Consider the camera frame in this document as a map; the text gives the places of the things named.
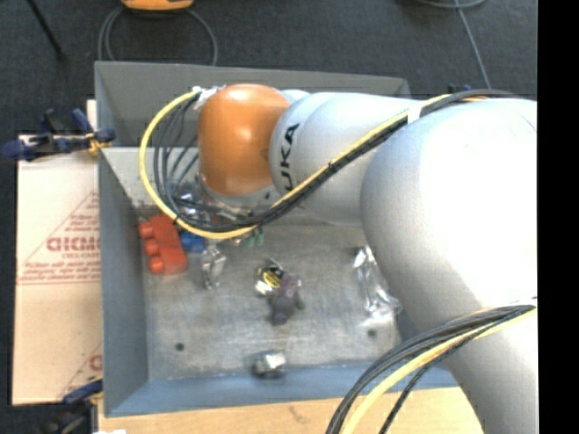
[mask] black cable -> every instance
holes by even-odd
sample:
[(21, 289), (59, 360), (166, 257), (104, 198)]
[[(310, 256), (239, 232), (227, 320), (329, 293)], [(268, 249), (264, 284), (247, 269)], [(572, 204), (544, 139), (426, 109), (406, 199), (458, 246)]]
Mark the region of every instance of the black cable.
[[(116, 61), (117, 60), (117, 58), (115, 57), (115, 55), (110, 47), (110, 32), (111, 32), (113, 26), (115, 25), (115, 23), (117, 22), (117, 20), (119, 19), (119, 16), (123, 13), (124, 9), (125, 9), (124, 6), (121, 5), (117, 8), (115, 8), (114, 10), (112, 10), (107, 15), (102, 26), (100, 27), (99, 39), (97, 41), (97, 59), (98, 60), (104, 60), (103, 45), (104, 45), (104, 50), (106, 50), (106, 52), (107, 52), (107, 56), (109, 57), (109, 60), (110, 61)], [(207, 32), (207, 35), (209, 36), (209, 39), (210, 39), (210, 42), (212, 45), (212, 59), (211, 59), (210, 65), (215, 66), (217, 64), (219, 46), (218, 46), (217, 38), (215, 37), (215, 34), (214, 34), (213, 30), (211, 29), (211, 26), (199, 14), (197, 14), (195, 11), (193, 11), (190, 8), (185, 9), (185, 14), (189, 14), (190, 16), (192, 16), (198, 23), (200, 23), (202, 25), (204, 30)]]
[(498, 326), (502, 323), (506, 323), (507, 321), (520, 316), (522, 314), (524, 314), (525, 312), (528, 312), (529, 310), (531, 310), (533, 307), (532, 306), (527, 306), (525, 308), (523, 308), (522, 310), (517, 310), (516, 312), (514, 312), (513, 314), (506, 316), (504, 318), (499, 319), (495, 324), (490, 325), (488, 328), (486, 328), (485, 330), (481, 331), (480, 333), (475, 333), (473, 335), (469, 335), (468, 337), (466, 337), (463, 341), (461, 341), (460, 343), (457, 343), (456, 345), (454, 345), (453, 347), (451, 347), (448, 351), (446, 351), (445, 353), (439, 355), (438, 357), (436, 357), (435, 359), (431, 360), (430, 362), (428, 362), (426, 365), (424, 365), (423, 367), (421, 367), (414, 375), (414, 377), (408, 382), (408, 384), (406, 384), (406, 386), (404, 387), (403, 391), (400, 393), (400, 396), (398, 397), (398, 400), (396, 401), (396, 404), (392, 407), (392, 409), (390, 410), (390, 413), (388, 414), (388, 417), (386, 418), (386, 421), (384, 422), (384, 425), (382, 426), (382, 428), (380, 429), (378, 434), (386, 434), (386, 432), (390, 429), (390, 427), (392, 426), (392, 424), (394, 423), (394, 419), (396, 417), (396, 415), (398, 414), (398, 412), (400, 411), (400, 409), (402, 408), (402, 406), (404, 405), (404, 402), (406, 401), (406, 399), (408, 399), (408, 396), (410, 395), (411, 391), (413, 390), (414, 386), (417, 384), (418, 381), (420, 381), (420, 379), (437, 363), (442, 362), (442, 360), (446, 359), (447, 357), (449, 357), (450, 355), (454, 354), (456, 351), (458, 351), (460, 348), (464, 347), (467, 343), (471, 342), (473, 339), (475, 339), (478, 335), (480, 335), (481, 333), (484, 333), (485, 331), (487, 331), (487, 329), (490, 329), (491, 327), (495, 327)]
[[(468, 90), (455, 93), (453, 95), (444, 97), (442, 99), (437, 100), (436, 102), (425, 106), (422, 109), (422, 115), (429, 114), (434, 110), (441, 109), (450, 105), (451, 103), (455, 103), (458, 101), (462, 101), (467, 98), (473, 97), (497, 97), (497, 96), (510, 96), (512, 94), (500, 91), (500, 90)], [(314, 191), (316, 191), (323, 183), (326, 182), (332, 175), (336, 174), (339, 170), (341, 170), (344, 166), (348, 165), (352, 161), (358, 159), (358, 157), (362, 156), (366, 152), (370, 151), (371, 149), (381, 145), (384, 143), (388, 137), (390, 137), (396, 130), (400, 127), (406, 125), (407, 117), (399, 118), (396, 120), (388, 129), (381, 131), (380, 133), (376, 133), (373, 137), (368, 139), (363, 145), (357, 147), (356, 149), (350, 151), (349, 153), (343, 155), (340, 159), (336, 162), (329, 165), (319, 176), (318, 178), (311, 183), (309, 186), (303, 188), (301, 191), (293, 194), (291, 197), (279, 203), (275, 207), (271, 207), (257, 215), (252, 215), (248, 217), (244, 217), (242, 220), (238, 220), (235, 222), (227, 222), (222, 223), (219, 225), (212, 224), (209, 222), (205, 223), (193, 223), (187, 220), (186, 216), (183, 216), (184, 222), (190, 222), (191, 225), (194, 225), (196, 228), (202, 229), (204, 231), (211, 231), (211, 232), (227, 232), (227, 231), (234, 231), (241, 228), (247, 228), (256, 225), (265, 225), (267, 223), (271, 223), (279, 219), (283, 214), (287, 213), (291, 209), (293, 209), (297, 204), (301, 203), (305, 198), (310, 196)]]
[(364, 388), (377, 376), (400, 362), (414, 358), (415, 356), (432, 349), (435, 345), (442, 344), (458, 335), (491, 324), (503, 323), (501, 320), (511, 319), (520, 316), (534, 306), (509, 306), (490, 309), (473, 316), (466, 316), (460, 320), (449, 322), (438, 326), (433, 330), (417, 335), (406, 343), (390, 350), (378, 360), (376, 360), (356, 381), (354, 386), (348, 391), (344, 399), (337, 407), (332, 419), (327, 426), (327, 434), (338, 434), (357, 396)]

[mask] blue clamp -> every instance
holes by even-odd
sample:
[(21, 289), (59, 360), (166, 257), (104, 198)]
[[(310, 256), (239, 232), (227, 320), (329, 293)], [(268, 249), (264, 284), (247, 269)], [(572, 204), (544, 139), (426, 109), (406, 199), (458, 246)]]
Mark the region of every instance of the blue clamp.
[(75, 128), (72, 134), (64, 135), (58, 130), (64, 126), (54, 109), (47, 109), (41, 120), (41, 133), (30, 137), (27, 143), (22, 139), (9, 141), (2, 146), (2, 154), (14, 161), (33, 161), (41, 157), (69, 154), (87, 150), (96, 155), (103, 146), (108, 146), (117, 137), (114, 129), (103, 128), (94, 131), (86, 115), (76, 108), (72, 113)]

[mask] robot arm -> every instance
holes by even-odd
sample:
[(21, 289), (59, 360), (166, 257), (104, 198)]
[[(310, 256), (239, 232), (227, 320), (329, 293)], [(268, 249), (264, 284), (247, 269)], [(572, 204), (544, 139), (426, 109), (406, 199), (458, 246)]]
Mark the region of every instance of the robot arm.
[[(325, 222), (362, 224), (389, 286), (422, 329), (535, 297), (534, 101), (478, 99), (423, 115), (410, 99), (227, 87), (198, 122), (201, 185), (228, 204), (264, 203), (272, 189), (294, 191), (406, 110), (412, 123), (301, 204)], [(537, 355), (537, 323), (528, 320), (450, 359), (487, 434), (538, 432)]]

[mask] small metal part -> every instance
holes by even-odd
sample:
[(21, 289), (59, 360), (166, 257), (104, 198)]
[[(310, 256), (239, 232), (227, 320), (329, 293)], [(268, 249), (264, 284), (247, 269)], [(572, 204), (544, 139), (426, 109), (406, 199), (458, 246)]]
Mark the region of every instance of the small metal part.
[(255, 290), (265, 297), (273, 297), (276, 288), (280, 287), (283, 268), (274, 259), (268, 261), (255, 270)]
[(257, 355), (252, 369), (261, 378), (275, 378), (282, 375), (285, 364), (286, 356), (282, 351), (270, 350)]
[(368, 324), (384, 321), (402, 310), (400, 301), (388, 292), (385, 278), (369, 246), (358, 251), (353, 267), (363, 291), (365, 311), (371, 318), (367, 320)]
[(217, 248), (216, 244), (210, 244), (201, 255), (201, 271), (204, 277), (204, 286), (207, 289), (219, 286), (218, 278), (223, 273), (223, 267), (227, 257)]

